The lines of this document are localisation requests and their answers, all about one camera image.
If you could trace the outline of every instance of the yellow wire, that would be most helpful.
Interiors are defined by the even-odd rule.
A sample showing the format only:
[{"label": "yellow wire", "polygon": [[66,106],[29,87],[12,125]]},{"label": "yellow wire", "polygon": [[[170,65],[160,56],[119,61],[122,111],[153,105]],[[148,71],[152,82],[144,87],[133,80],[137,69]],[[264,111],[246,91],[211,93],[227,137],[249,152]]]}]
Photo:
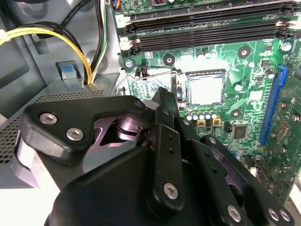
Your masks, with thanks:
[{"label": "yellow wire", "polygon": [[[87,82],[88,82],[88,84],[91,83],[92,70],[91,70],[89,62],[87,61],[85,55],[79,50],[79,48],[77,48],[77,46],[74,45],[68,38],[66,38],[56,32],[47,30],[47,29],[35,28],[35,27],[17,28],[17,29],[6,32],[6,34],[8,35],[9,39],[13,39],[13,38],[23,36],[23,35],[28,35],[28,34],[50,34],[52,36],[58,37],[59,39],[66,42],[79,55],[80,59],[82,60],[82,62],[84,64],[86,72],[87,72],[87,76],[88,76]],[[0,37],[0,46],[5,42],[6,42],[6,40]]]}]

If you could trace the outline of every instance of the gray metal panel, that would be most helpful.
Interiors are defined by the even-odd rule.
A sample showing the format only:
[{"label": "gray metal panel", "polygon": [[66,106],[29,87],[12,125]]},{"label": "gray metal panel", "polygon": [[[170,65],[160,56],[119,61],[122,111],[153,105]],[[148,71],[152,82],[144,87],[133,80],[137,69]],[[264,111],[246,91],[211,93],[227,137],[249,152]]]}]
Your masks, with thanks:
[{"label": "gray metal panel", "polygon": [[[0,29],[4,28],[4,21],[0,17]],[[0,89],[0,113],[9,118],[30,101],[32,97],[37,95],[45,87],[45,83],[24,39],[18,38],[12,43],[6,44],[0,47],[0,77],[17,77],[13,82]],[[2,60],[2,57],[8,57],[7,48],[11,48],[9,50],[9,59]],[[7,62],[7,60],[11,60],[14,57],[16,60]]]},{"label": "gray metal panel", "polygon": [[[11,158],[13,157],[14,144],[20,123],[20,115],[24,108],[35,102],[47,102],[67,99],[107,97],[116,94],[115,85],[118,74],[103,75],[95,83],[85,86],[80,85],[81,79],[56,80],[43,89],[37,96],[29,101],[22,109],[16,112],[2,126],[0,126],[0,188],[29,187],[20,181],[12,172]],[[127,148],[109,148],[110,151],[93,154],[84,162],[84,170],[89,171],[103,164],[109,159],[123,153]]]},{"label": "gray metal panel", "polygon": [[[53,21],[60,24],[78,2],[80,0],[52,0],[40,4],[25,4],[11,1],[10,5],[15,15],[24,24],[38,21]],[[120,57],[117,55],[120,52],[120,48],[110,7],[107,7],[107,13],[109,44],[106,55],[98,69],[100,74],[117,73],[120,68]],[[67,29],[73,33],[87,59],[91,61],[98,43],[98,25],[93,0],[72,18],[67,25]],[[55,79],[61,79],[55,65],[58,62],[76,61],[79,72],[83,76],[84,68],[81,60],[60,39],[56,37],[43,39],[42,41],[45,42],[49,53],[42,55],[38,54],[30,37],[26,37],[25,40],[46,84],[50,84]]]}]

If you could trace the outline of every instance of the blue pcie slot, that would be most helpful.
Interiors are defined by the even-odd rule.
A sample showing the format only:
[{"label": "blue pcie slot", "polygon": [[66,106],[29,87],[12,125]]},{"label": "blue pcie slot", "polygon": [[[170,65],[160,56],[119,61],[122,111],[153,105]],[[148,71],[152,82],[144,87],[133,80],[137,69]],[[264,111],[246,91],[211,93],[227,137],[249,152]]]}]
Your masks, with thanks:
[{"label": "blue pcie slot", "polygon": [[259,142],[261,145],[266,145],[267,143],[269,128],[272,123],[272,117],[279,97],[280,88],[284,85],[286,75],[287,75],[287,67],[284,67],[282,65],[279,65],[279,67],[281,68],[281,70],[278,76],[274,78],[271,92],[269,95],[267,109],[265,111],[265,115],[263,118],[261,132],[259,135]]}]

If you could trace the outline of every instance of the perforated metal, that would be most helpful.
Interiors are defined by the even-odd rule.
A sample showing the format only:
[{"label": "perforated metal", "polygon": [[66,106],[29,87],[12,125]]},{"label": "perforated metal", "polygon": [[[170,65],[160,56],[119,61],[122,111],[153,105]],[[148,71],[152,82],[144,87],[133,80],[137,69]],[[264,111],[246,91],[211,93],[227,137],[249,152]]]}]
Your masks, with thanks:
[{"label": "perforated metal", "polygon": [[[96,98],[101,97],[103,92],[104,90],[40,96],[35,103]],[[8,126],[0,131],[0,164],[10,162],[15,148],[21,117],[22,115],[19,115]]]}]

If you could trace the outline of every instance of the motherboard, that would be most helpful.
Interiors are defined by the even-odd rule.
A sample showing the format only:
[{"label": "motherboard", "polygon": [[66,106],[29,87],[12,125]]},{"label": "motherboard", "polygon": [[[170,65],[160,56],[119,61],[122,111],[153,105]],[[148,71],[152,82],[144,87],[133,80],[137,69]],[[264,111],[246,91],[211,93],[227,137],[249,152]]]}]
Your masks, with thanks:
[{"label": "motherboard", "polygon": [[213,134],[240,161],[253,160],[255,176],[285,202],[301,167],[299,4],[117,0],[112,8],[125,65],[118,88],[142,100],[159,87],[173,92],[200,137]]}]

